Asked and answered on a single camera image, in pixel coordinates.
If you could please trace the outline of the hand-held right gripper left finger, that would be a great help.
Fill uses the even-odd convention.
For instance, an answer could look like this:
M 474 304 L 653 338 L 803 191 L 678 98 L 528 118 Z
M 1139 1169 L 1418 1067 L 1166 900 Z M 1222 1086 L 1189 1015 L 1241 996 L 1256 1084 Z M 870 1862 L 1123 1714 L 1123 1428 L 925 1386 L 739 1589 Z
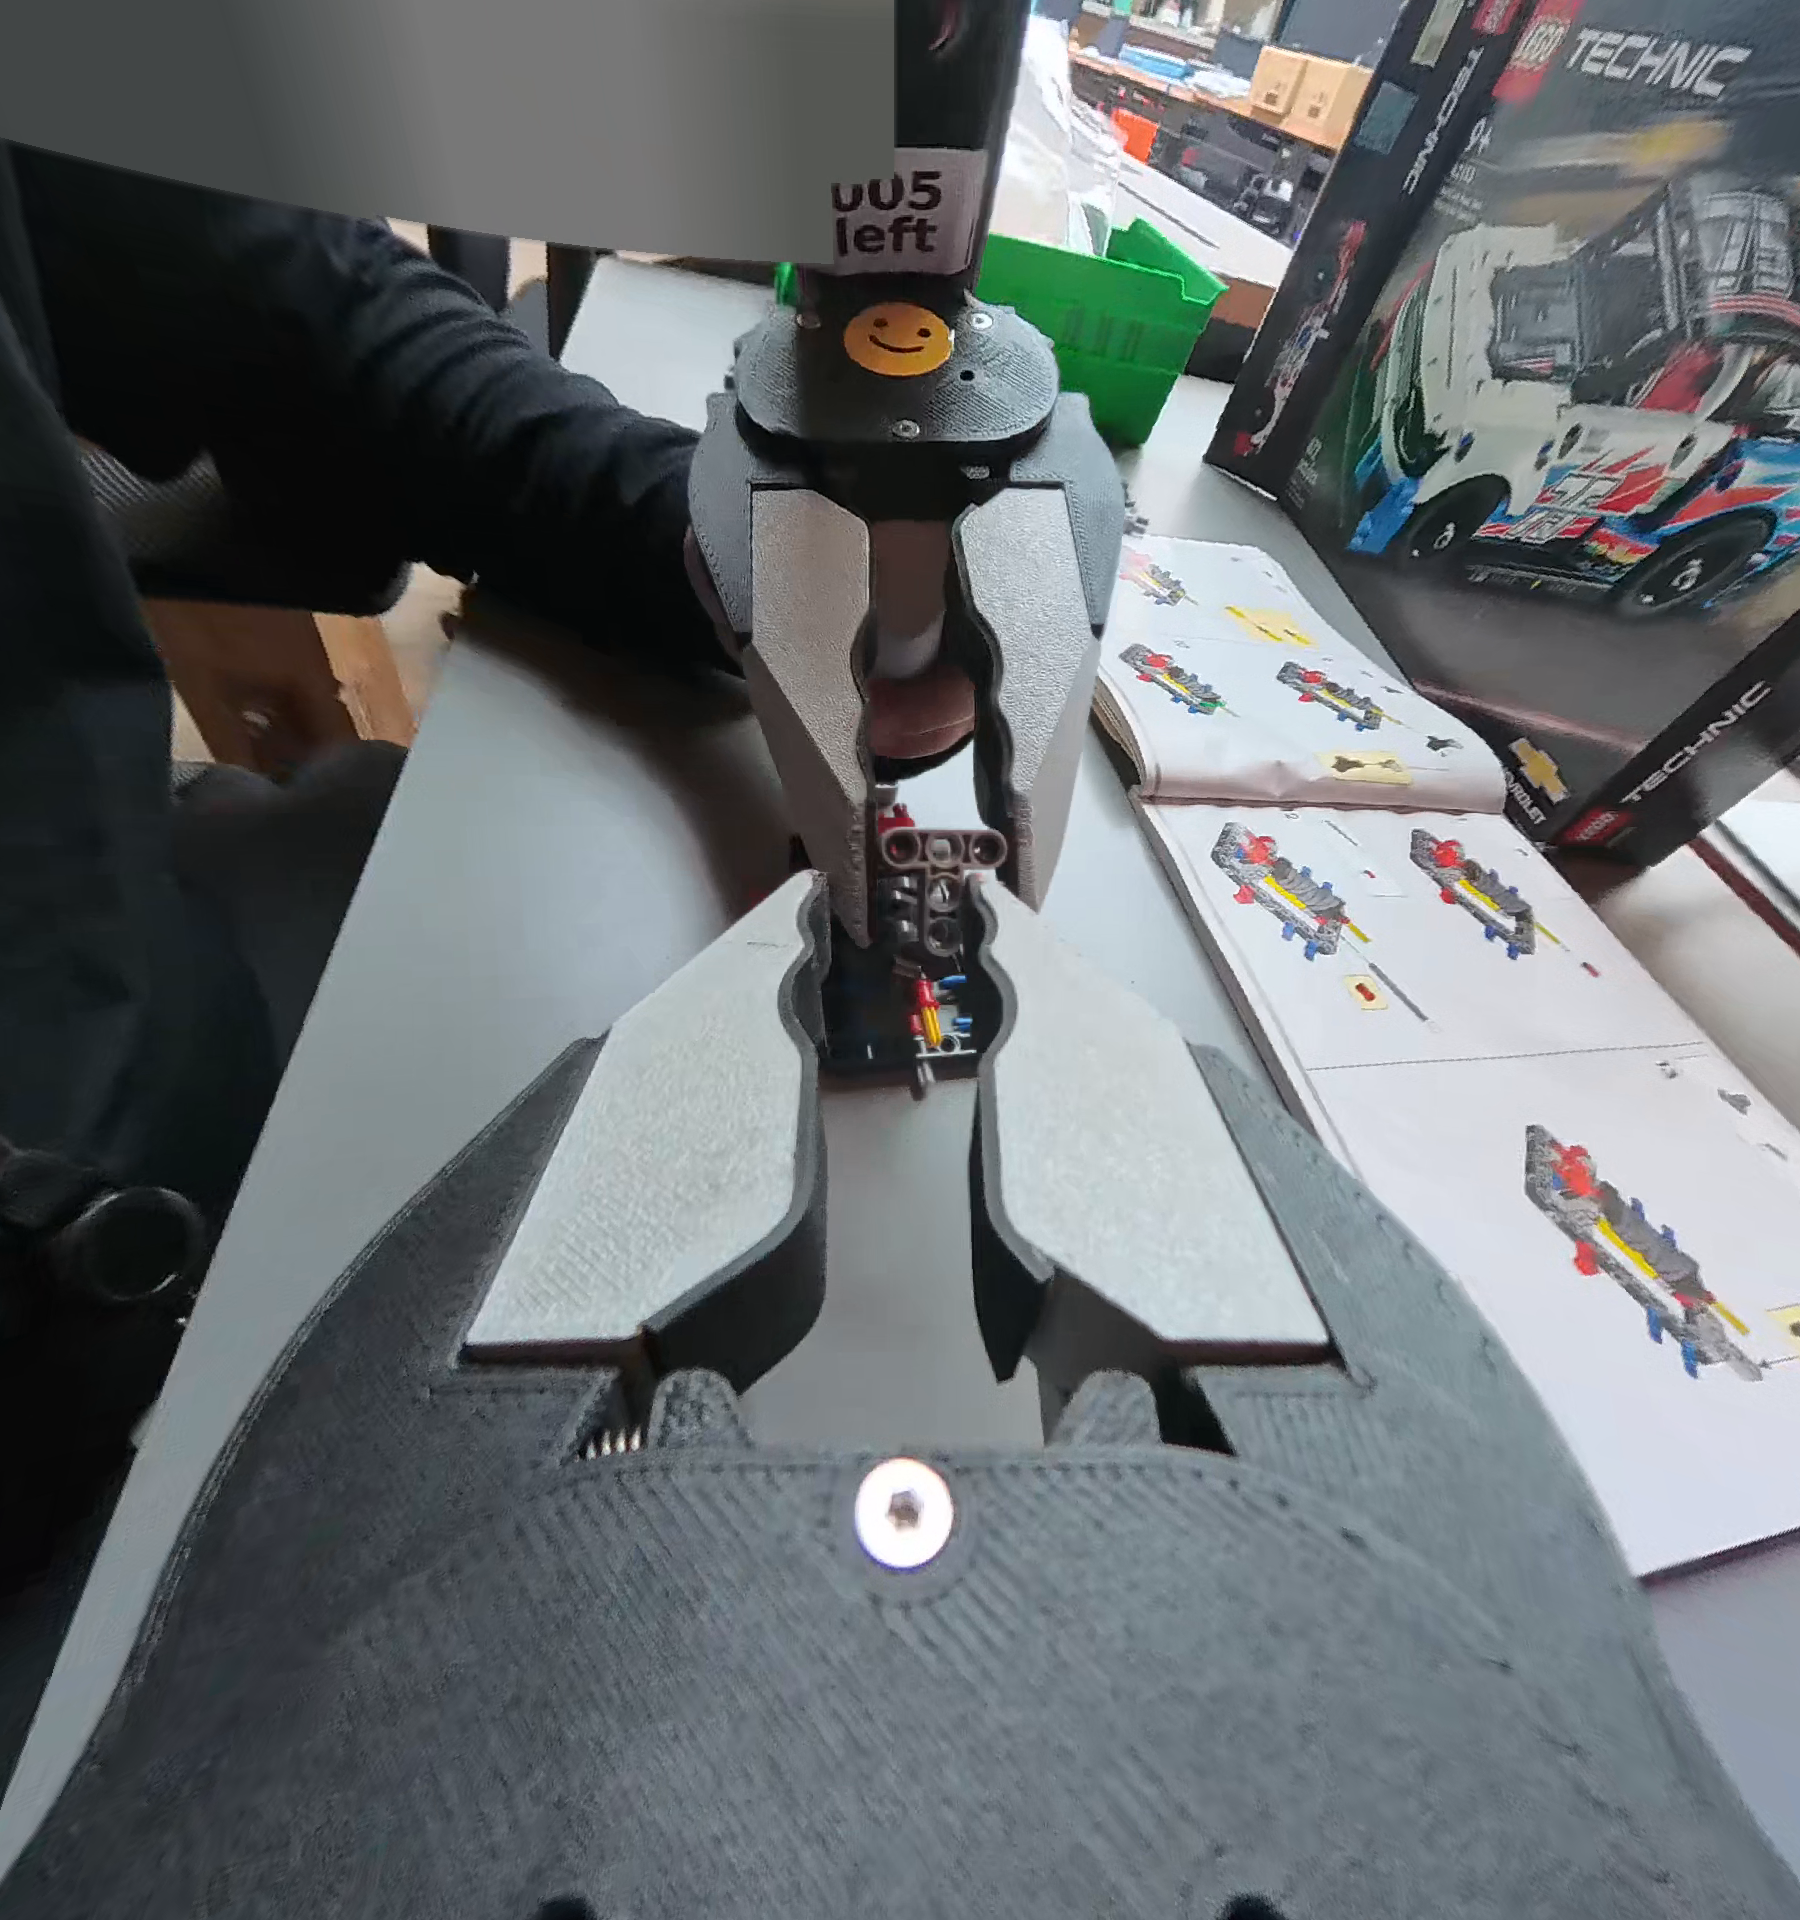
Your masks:
M 489 1362 L 746 1389 L 826 1292 L 820 982 L 830 900 L 788 879 L 591 1054 L 463 1338 Z

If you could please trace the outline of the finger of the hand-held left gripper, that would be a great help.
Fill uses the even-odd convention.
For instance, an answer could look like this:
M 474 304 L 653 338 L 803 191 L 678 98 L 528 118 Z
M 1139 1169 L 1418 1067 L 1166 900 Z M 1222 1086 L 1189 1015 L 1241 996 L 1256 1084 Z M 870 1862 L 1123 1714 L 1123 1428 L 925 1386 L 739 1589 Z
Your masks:
M 975 687 L 975 796 L 1006 840 L 1004 883 L 1044 905 L 1058 869 L 1099 666 L 1058 488 L 1008 488 L 953 530 L 953 640 Z
M 795 833 L 828 877 L 834 915 L 871 945 L 871 753 L 864 654 L 871 533 L 814 490 L 751 496 L 752 627 L 746 682 Z

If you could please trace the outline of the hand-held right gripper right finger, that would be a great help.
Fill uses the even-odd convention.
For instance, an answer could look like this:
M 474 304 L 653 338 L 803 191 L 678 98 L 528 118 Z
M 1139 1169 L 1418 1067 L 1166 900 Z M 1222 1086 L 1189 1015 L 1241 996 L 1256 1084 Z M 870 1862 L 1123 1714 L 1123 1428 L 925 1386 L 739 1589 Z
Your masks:
M 998 1001 L 970 1137 L 987 1362 L 1048 1383 L 1309 1364 L 1331 1334 L 1193 1044 L 1004 883 L 970 887 Z

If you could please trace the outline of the grey T-shaped lego beam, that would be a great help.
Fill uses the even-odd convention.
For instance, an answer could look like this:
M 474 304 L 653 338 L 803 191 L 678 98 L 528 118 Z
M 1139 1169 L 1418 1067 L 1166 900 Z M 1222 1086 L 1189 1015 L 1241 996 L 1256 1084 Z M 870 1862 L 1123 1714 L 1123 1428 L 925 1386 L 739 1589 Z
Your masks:
M 899 808 L 880 822 L 874 851 L 874 928 L 896 960 L 949 973 L 962 952 L 967 881 L 993 872 L 1006 840 L 991 826 L 922 826 Z

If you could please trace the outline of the lego engine frame assembly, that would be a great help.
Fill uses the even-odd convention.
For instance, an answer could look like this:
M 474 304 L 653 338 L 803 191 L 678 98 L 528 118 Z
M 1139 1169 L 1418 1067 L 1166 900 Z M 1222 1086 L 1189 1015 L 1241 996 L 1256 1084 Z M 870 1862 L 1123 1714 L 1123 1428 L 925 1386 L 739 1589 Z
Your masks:
M 925 1096 L 940 1083 L 975 1077 L 1000 1032 L 1003 1005 L 978 970 L 978 922 L 967 881 L 962 901 L 962 952 L 949 973 L 923 973 L 900 962 L 874 928 L 874 851 L 880 822 L 894 810 L 922 826 L 896 784 L 874 791 L 870 841 L 870 936 L 857 944 L 846 926 L 834 925 L 834 945 L 821 987 L 821 1065 L 842 1081 L 890 1081 Z

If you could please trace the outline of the lego instruction booklet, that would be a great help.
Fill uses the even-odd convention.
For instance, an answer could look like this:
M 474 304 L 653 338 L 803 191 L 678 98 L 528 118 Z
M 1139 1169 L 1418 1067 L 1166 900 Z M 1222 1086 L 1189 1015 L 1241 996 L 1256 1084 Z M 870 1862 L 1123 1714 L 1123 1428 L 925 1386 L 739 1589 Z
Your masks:
M 1123 545 L 1096 713 L 1284 1098 L 1464 1283 L 1637 1572 L 1800 1529 L 1800 1133 L 1262 549 Z

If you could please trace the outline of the black lego set box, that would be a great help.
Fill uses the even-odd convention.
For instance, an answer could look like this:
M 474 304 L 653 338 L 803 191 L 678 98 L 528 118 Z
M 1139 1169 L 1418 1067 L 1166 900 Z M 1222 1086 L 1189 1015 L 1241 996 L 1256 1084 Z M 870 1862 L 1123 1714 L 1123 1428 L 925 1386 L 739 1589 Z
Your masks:
M 1800 756 L 1800 1 L 1403 4 L 1208 463 L 1539 844 Z

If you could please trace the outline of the person's left hand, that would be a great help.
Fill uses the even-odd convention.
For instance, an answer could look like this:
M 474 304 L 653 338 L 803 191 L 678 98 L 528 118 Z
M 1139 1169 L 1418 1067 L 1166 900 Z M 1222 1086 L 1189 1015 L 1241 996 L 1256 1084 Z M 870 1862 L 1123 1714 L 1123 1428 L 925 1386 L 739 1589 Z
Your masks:
M 867 744 L 875 774 L 900 781 L 958 753 L 975 729 L 975 690 L 967 674 L 938 661 L 910 680 L 867 686 Z

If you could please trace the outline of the green plastic bin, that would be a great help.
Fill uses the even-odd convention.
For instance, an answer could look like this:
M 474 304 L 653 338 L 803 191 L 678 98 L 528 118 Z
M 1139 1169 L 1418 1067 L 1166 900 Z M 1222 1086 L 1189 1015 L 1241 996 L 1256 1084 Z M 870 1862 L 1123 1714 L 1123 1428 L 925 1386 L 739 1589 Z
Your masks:
M 1051 343 L 1060 386 L 1087 400 L 1113 449 L 1151 437 L 1226 291 L 1146 217 L 1114 229 L 1099 253 L 991 235 L 978 283 Z

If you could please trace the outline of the cluttered background workbench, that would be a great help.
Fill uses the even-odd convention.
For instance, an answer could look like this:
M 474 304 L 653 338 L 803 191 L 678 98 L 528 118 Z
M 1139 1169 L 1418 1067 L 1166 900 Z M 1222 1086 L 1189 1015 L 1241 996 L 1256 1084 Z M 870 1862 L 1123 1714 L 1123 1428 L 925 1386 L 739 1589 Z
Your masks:
M 1073 85 L 1134 158 L 1292 241 L 1350 134 L 1335 149 L 1256 121 L 1246 107 L 1259 47 L 1355 61 L 1374 79 L 1402 12 L 1399 1 L 1087 1 L 1068 29 Z

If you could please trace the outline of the wooden table support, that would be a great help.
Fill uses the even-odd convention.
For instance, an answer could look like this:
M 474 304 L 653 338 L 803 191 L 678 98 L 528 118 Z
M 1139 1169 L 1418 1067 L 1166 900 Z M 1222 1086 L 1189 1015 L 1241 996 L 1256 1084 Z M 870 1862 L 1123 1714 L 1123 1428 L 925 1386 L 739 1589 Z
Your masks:
M 143 600 L 174 755 L 282 777 L 354 741 L 412 745 L 459 600 L 427 567 L 384 613 Z

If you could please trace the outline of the cardboard box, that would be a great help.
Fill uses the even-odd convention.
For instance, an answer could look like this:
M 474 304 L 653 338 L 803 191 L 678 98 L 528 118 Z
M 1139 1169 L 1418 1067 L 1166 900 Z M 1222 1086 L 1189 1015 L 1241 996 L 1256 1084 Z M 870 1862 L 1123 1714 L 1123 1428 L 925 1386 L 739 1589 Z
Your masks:
M 1353 131 L 1370 83 L 1373 68 L 1362 63 L 1264 44 L 1246 109 L 1268 127 L 1337 149 Z

